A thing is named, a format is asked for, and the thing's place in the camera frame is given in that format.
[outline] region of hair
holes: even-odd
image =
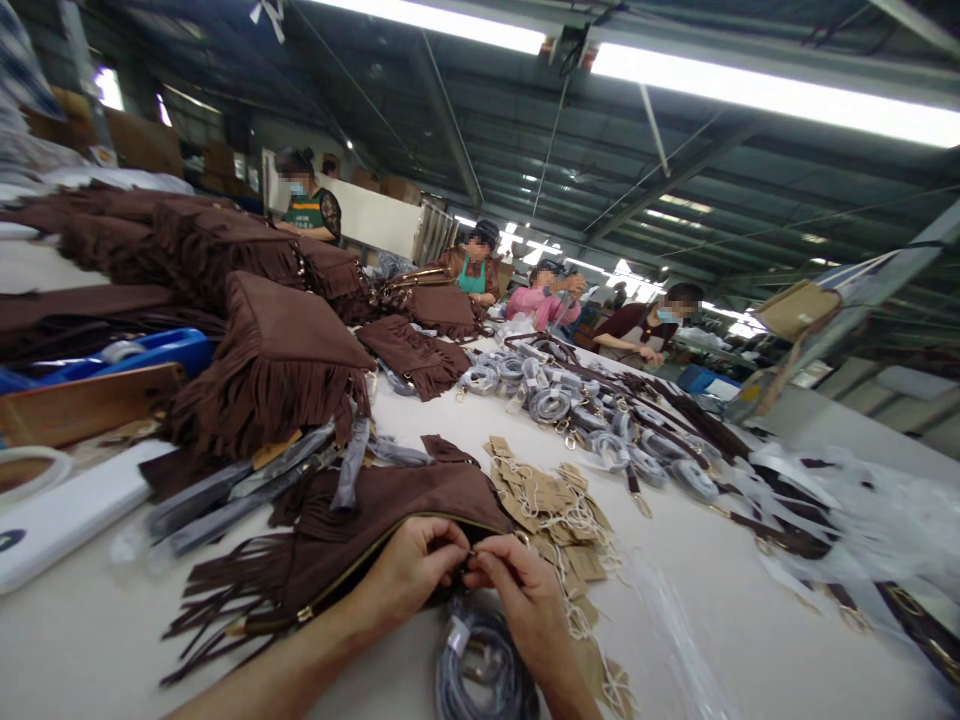
[[[277,167],[277,172],[281,175],[312,174],[314,171],[313,150],[310,148],[297,150],[295,147],[285,147],[274,157],[274,164]]]
[[[693,283],[677,283],[667,290],[668,302],[685,302],[696,304],[703,301],[703,288]]]
[[[476,238],[477,242],[493,251],[497,249],[497,243],[500,241],[500,228],[492,220],[481,220],[470,230],[469,237]]]

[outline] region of finger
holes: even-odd
[[[527,550],[514,535],[495,535],[476,544],[477,552],[487,552],[513,568],[524,585],[535,585],[542,580],[540,559]]]
[[[467,540],[467,536],[463,534],[460,526],[452,520],[437,517],[417,518],[417,520],[426,543],[430,543],[437,538],[446,538],[457,547],[467,551],[470,550],[470,541]]]
[[[517,585],[517,581],[513,579],[510,570],[500,558],[488,552],[480,552],[477,553],[477,560],[480,562],[483,572],[490,578],[490,582],[496,588],[504,607],[516,606],[526,600],[526,596]]]
[[[480,588],[492,588],[493,582],[483,570],[464,573],[463,584],[468,590],[479,590]]]
[[[432,552],[423,559],[424,567],[430,574],[433,582],[440,582],[440,578],[449,575],[467,559],[467,551],[457,545],[444,545],[436,552]]]

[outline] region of hand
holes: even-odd
[[[490,537],[474,546],[468,588],[493,587],[500,595],[513,642],[544,692],[562,688],[579,668],[567,632],[562,590],[553,568],[513,535]]]
[[[646,345],[635,345],[634,352],[642,357],[648,365],[655,365],[657,367],[663,365],[663,355]]]
[[[445,518],[413,517],[390,538],[344,605],[385,635],[413,617],[470,551],[463,530]]]

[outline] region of green shirt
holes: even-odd
[[[320,208],[320,193],[317,190],[313,197],[291,197],[290,208],[283,216],[284,222],[292,223],[302,230],[326,227],[323,221],[323,212]]]

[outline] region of maroon shirt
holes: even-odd
[[[612,335],[619,340],[639,325],[644,331],[643,338],[640,340],[641,343],[645,343],[651,337],[663,338],[662,350],[666,350],[667,345],[673,339],[673,336],[676,335],[680,325],[678,323],[662,322],[656,327],[647,327],[647,315],[650,314],[652,309],[653,305],[644,303],[624,305],[597,328],[594,337]]]

